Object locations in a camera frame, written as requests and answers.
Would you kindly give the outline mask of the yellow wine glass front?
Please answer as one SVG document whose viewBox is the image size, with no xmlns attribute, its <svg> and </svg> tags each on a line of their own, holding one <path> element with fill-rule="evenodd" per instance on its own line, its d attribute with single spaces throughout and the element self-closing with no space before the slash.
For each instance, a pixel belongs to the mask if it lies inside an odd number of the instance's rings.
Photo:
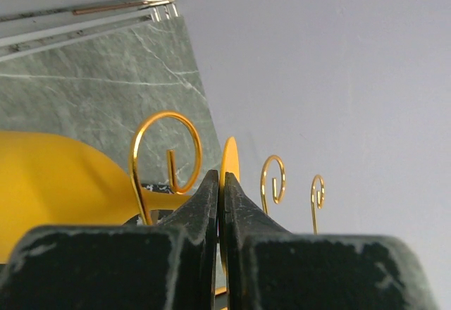
<svg viewBox="0 0 451 310">
<path fill-rule="evenodd" d="M 139 213 L 125 171 L 81 141 L 1 132 L 1 264 L 39 226 L 118 226 Z"/>
</svg>

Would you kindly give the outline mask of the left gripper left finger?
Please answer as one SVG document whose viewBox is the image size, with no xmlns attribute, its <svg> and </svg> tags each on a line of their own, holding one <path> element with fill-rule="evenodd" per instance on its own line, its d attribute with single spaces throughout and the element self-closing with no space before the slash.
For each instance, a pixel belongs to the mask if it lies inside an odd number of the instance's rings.
<svg viewBox="0 0 451 310">
<path fill-rule="evenodd" d="M 152 226 L 40 226 L 1 271 L 2 309 L 212 309 L 218 173 Z"/>
</svg>

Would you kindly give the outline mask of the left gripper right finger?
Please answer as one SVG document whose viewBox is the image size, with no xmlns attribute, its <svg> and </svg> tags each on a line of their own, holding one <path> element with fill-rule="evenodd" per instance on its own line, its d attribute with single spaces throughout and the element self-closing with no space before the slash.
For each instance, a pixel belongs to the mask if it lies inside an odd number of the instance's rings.
<svg viewBox="0 0 451 310">
<path fill-rule="evenodd" d="M 222 208 L 230 309 L 437 309 L 401 240 L 294 234 L 267 216 L 231 173 Z"/>
</svg>

